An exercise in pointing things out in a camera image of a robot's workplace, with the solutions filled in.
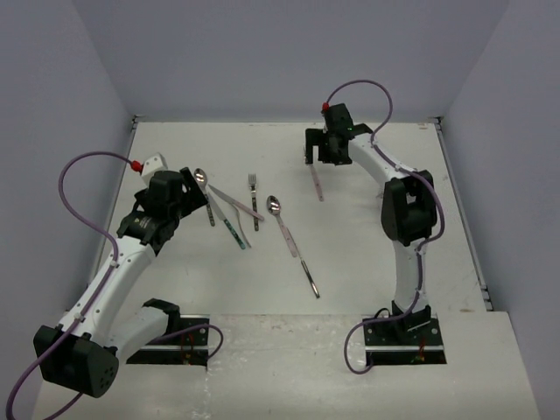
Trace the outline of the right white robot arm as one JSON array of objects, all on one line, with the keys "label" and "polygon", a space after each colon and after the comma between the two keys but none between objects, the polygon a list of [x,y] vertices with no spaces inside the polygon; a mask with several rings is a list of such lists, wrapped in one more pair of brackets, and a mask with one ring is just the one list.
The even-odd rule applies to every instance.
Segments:
[{"label": "right white robot arm", "polygon": [[409,344],[432,319],[424,285],[427,244],[445,226],[441,202],[429,171],[418,171],[390,155],[365,123],[354,123],[344,103],[322,105],[322,129],[305,131],[304,161],[361,166],[382,187],[381,227],[395,250],[395,297],[390,332]]}]

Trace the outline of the knife with teal handle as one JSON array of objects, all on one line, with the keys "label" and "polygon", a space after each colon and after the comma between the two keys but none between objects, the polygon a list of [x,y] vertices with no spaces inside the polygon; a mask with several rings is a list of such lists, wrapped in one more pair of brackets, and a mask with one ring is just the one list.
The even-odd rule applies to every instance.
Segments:
[{"label": "knife with teal handle", "polygon": [[231,224],[227,216],[224,214],[224,212],[221,210],[220,206],[218,205],[217,201],[215,200],[214,196],[211,193],[208,194],[208,199],[209,199],[210,206],[213,209],[214,215],[226,226],[229,233],[234,237],[238,246],[241,249],[245,249],[246,245],[244,241],[238,235],[235,228],[233,227],[233,225]]}]

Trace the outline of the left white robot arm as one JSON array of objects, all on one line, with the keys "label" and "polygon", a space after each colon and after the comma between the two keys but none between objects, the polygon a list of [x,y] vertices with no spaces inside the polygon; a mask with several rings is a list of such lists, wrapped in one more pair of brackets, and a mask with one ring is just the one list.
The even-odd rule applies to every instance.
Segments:
[{"label": "left white robot arm", "polygon": [[153,173],[122,219],[101,271],[57,326],[36,332],[33,345],[46,382],[99,398],[138,350],[156,339],[171,344],[180,337],[178,306],[160,299],[147,301],[126,323],[114,323],[137,279],[180,221],[206,204],[188,168]]}]

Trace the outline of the fork with pink handle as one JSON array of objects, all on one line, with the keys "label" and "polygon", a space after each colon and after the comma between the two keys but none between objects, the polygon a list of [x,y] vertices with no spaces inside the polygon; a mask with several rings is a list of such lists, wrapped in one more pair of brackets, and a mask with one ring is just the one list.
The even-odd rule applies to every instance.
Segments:
[{"label": "fork with pink handle", "polygon": [[304,157],[304,163],[310,171],[311,178],[312,178],[313,184],[314,184],[314,188],[315,188],[316,194],[318,196],[318,200],[320,202],[323,202],[324,201],[324,194],[323,194],[322,186],[320,184],[319,175],[318,175],[318,173],[317,173],[317,171],[314,167],[314,164],[308,163],[307,162],[307,157]]}]

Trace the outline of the spoon with dark handle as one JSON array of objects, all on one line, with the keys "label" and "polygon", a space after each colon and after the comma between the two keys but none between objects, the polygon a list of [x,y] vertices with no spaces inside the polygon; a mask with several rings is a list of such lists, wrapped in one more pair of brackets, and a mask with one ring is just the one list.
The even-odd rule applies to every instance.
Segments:
[{"label": "spoon with dark handle", "polygon": [[206,213],[209,219],[209,223],[212,227],[215,226],[215,220],[214,220],[214,214],[210,205],[210,199],[209,196],[207,194],[207,175],[206,173],[200,169],[200,168],[196,168],[193,174],[200,190],[203,192],[205,198],[206,198]]}]

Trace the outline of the spoon with pink handle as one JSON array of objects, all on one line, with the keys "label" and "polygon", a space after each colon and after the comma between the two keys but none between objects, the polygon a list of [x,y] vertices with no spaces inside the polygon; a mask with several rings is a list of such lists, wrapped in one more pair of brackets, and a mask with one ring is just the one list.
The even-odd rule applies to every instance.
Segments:
[{"label": "spoon with pink handle", "polygon": [[274,195],[270,195],[266,200],[266,205],[269,213],[275,217],[291,255],[295,258],[299,258],[300,254],[298,253],[296,243],[294,242],[289,229],[286,227],[281,217],[282,208],[278,198]]}]

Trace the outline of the knife with dark handle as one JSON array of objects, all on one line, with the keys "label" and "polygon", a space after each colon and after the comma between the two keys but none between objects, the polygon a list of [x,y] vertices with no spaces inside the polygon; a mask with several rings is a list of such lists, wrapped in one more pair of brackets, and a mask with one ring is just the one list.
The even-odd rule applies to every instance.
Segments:
[{"label": "knife with dark handle", "polygon": [[313,280],[313,278],[312,278],[312,274],[311,274],[311,272],[309,271],[309,268],[308,268],[308,266],[307,266],[305,260],[304,260],[303,258],[300,258],[300,263],[301,263],[301,266],[302,266],[302,268],[303,268],[303,270],[304,270],[304,273],[305,273],[305,275],[306,275],[306,277],[307,277],[307,280],[308,280],[308,282],[309,282],[309,284],[310,284],[310,286],[311,286],[311,289],[312,289],[312,291],[313,291],[313,294],[314,294],[315,298],[316,298],[316,299],[319,299],[319,298],[320,298],[319,290],[318,290],[317,285],[315,284],[315,282],[314,282],[314,280]]}]

